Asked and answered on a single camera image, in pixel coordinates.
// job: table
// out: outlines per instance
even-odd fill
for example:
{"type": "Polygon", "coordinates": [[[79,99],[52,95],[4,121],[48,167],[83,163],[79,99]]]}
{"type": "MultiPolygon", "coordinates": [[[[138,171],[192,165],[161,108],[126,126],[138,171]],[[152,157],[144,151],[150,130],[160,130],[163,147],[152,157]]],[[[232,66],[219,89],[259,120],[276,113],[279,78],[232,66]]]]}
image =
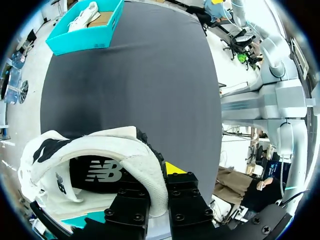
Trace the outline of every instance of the table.
{"type": "Polygon", "coordinates": [[[194,172],[211,200],[222,120],[211,51],[197,19],[172,8],[125,2],[109,48],[52,56],[41,132],[80,137],[136,126],[165,161],[194,172]]]}

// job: new balance logo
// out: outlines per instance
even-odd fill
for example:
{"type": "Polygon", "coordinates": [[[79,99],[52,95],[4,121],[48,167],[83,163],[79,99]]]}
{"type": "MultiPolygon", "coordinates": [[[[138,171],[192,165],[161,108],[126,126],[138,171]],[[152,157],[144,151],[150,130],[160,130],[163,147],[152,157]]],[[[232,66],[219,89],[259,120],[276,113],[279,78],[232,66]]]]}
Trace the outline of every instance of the new balance logo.
{"type": "Polygon", "coordinates": [[[62,177],[60,177],[58,173],[55,173],[55,176],[56,176],[56,182],[58,183],[58,188],[59,188],[59,190],[60,190],[62,193],[67,194],[67,193],[66,193],[66,190],[65,190],[65,186],[63,185],[62,177]]]}
{"type": "Polygon", "coordinates": [[[99,160],[92,160],[90,165],[91,170],[86,175],[86,182],[114,183],[121,179],[122,166],[115,160],[105,161],[103,165],[99,160]]]}
{"type": "Polygon", "coordinates": [[[55,154],[55,152],[57,152],[65,145],[71,143],[72,141],[72,139],[56,140],[51,138],[44,140],[39,149],[33,154],[33,163],[35,163],[36,161],[38,163],[43,163],[44,161],[51,158],[52,155],[55,154]]]}

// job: shoe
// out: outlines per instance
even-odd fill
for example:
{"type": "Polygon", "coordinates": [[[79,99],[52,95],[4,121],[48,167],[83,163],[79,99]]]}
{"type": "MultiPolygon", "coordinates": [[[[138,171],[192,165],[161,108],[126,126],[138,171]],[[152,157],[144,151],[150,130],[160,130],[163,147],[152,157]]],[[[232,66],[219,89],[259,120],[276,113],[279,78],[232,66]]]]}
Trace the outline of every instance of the shoe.
{"type": "Polygon", "coordinates": [[[71,219],[110,207],[118,189],[106,186],[128,172],[148,191],[149,214],[161,216],[168,207],[161,161],[138,135],[134,126],[75,139],[45,132],[23,150],[18,169],[21,192],[55,219],[71,219]]]}
{"type": "Polygon", "coordinates": [[[80,12],[79,16],[69,23],[68,33],[87,28],[87,25],[98,17],[100,17],[98,5],[95,1],[92,1],[85,10],[80,12]]]}

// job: shoe box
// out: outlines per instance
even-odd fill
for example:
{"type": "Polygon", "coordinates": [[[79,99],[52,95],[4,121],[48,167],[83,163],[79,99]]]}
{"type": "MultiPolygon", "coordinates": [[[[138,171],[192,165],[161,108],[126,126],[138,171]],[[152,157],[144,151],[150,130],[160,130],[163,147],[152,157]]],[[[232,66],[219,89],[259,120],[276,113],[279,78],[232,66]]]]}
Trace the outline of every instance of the shoe box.
{"type": "Polygon", "coordinates": [[[100,16],[96,20],[90,22],[87,27],[92,28],[92,27],[107,25],[113,13],[114,13],[113,11],[100,12],[100,16]]]}
{"type": "Polygon", "coordinates": [[[123,12],[124,0],[94,0],[101,14],[87,28],[68,32],[69,23],[85,10],[92,0],[77,2],[56,24],[45,41],[56,56],[87,49],[108,48],[123,12]]]}

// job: black shirt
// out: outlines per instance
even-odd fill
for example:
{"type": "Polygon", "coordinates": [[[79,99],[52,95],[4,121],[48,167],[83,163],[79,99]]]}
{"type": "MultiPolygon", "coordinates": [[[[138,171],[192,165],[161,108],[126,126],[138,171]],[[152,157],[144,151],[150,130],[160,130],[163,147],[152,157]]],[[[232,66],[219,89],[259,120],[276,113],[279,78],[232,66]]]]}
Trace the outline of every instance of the black shirt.
{"type": "Polygon", "coordinates": [[[242,206],[257,213],[261,212],[266,206],[282,199],[280,181],[278,179],[274,178],[272,183],[265,186],[262,191],[257,190],[257,184],[259,182],[260,180],[252,180],[241,202],[242,206]]]}

